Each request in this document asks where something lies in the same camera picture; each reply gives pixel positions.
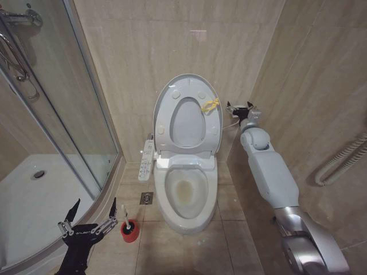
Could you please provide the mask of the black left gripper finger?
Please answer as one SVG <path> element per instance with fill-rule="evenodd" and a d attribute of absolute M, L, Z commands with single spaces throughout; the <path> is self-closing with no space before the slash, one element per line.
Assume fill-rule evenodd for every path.
<path fill-rule="evenodd" d="M 61 222 L 58 222 L 58 228 L 60 229 L 63 236 L 72 236 L 74 231 L 72 230 L 71 222 L 74 220 L 77 210 L 79 208 L 80 198 L 74 204 L 74 206 L 69 209 L 65 219 Z"/>
<path fill-rule="evenodd" d="M 118 223 L 116 215 L 116 198 L 114 198 L 108 218 L 101 224 L 99 224 L 96 228 L 92 229 L 92 234 L 108 234 Z"/>

